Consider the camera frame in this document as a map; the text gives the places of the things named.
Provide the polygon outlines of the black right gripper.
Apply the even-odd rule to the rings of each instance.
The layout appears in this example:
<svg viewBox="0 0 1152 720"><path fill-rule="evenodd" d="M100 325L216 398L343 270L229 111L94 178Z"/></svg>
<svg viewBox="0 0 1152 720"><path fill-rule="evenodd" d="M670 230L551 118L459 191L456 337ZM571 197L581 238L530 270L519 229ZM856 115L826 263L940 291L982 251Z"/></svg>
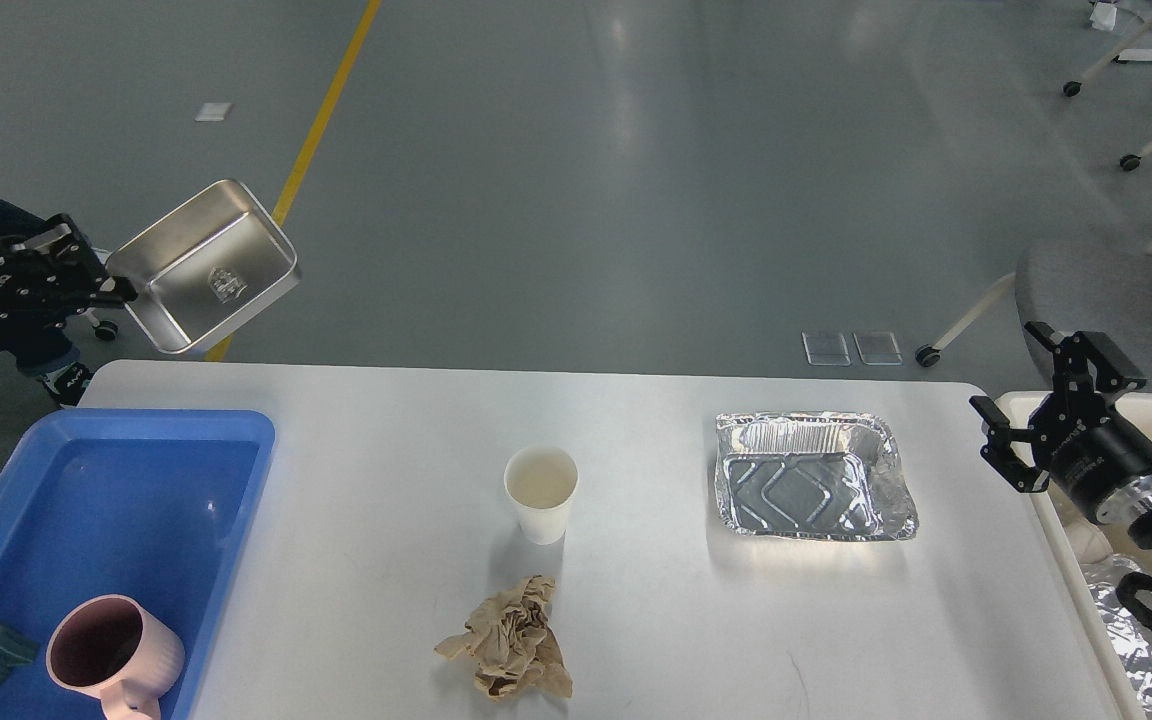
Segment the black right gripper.
<svg viewBox="0 0 1152 720"><path fill-rule="evenodd" d="M1024 331L1052 356L1051 397L1029 415L1024 430L1011 429L992 397L969 397L986 438L980 456L1024 495L1046 492L1051 479L1085 520L1132 524L1152 511L1152 439L1115 406L1147 387L1146 376L1102 332L1064 334L1046 323L1025 323ZM1038 468L1011 447L1034 438Z"/></svg>

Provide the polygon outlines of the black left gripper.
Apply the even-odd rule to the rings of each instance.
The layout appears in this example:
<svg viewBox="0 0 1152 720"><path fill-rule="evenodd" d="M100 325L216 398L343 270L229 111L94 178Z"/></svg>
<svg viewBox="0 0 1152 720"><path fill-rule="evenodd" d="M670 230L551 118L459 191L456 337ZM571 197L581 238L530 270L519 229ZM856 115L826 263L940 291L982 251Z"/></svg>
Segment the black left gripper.
<svg viewBox="0 0 1152 720"><path fill-rule="evenodd" d="M103 250L67 214L26 238L0 238L0 354L18 331L65 331L73 314L138 300L131 279L109 275L101 262Z"/></svg>

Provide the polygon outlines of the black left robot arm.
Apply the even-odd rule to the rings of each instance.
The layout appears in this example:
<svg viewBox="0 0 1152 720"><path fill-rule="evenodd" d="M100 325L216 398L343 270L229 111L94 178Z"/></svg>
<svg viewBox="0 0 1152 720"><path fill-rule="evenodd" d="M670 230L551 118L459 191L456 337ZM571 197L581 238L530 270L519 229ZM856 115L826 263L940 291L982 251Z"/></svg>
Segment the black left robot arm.
<svg viewBox="0 0 1152 720"><path fill-rule="evenodd" d="M86 234L67 214L31 237L0 237L0 353L20 334L59 331L96 306L126 309L141 291L109 274Z"/></svg>

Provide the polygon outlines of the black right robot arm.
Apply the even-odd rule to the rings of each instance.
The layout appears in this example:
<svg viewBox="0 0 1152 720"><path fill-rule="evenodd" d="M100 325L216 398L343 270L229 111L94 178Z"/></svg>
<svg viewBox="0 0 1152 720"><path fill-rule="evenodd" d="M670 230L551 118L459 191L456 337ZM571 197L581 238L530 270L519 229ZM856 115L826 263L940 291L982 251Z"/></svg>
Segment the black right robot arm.
<svg viewBox="0 0 1152 720"><path fill-rule="evenodd" d="M1089 523L1124 526L1135 547L1152 550L1152 439L1116 406L1146 377L1105 333L1064 334L1046 323L1024 328L1052 357L1051 391L1023 427L992 397L970 397L986 438L980 456L1015 491L1036 495L1056 486ZM1115 593L1152 632L1152 575L1130 571Z"/></svg>

